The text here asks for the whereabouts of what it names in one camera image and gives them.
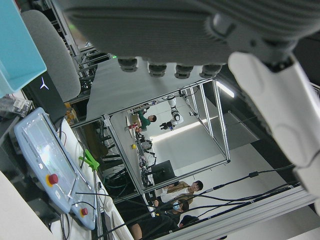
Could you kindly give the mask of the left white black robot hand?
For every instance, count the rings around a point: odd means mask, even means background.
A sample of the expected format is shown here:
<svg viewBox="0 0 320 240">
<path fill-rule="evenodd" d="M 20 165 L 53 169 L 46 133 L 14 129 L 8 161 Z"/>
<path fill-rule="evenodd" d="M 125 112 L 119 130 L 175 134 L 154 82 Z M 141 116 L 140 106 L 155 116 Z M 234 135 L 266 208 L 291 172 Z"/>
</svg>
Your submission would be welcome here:
<svg viewBox="0 0 320 240">
<path fill-rule="evenodd" d="M 132 63 L 227 64 L 240 88 L 320 197 L 320 100 L 295 58 L 320 29 L 317 0 L 58 0 L 96 48 Z"/>
</svg>

